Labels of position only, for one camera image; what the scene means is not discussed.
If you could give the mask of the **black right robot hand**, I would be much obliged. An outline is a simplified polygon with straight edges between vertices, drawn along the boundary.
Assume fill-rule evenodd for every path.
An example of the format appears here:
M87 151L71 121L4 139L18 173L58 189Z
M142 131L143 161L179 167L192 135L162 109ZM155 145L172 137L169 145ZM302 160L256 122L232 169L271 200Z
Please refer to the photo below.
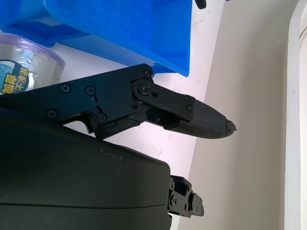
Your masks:
M143 122L208 139L236 126L140 64L0 98L3 230L168 230L202 199L168 164L106 139Z

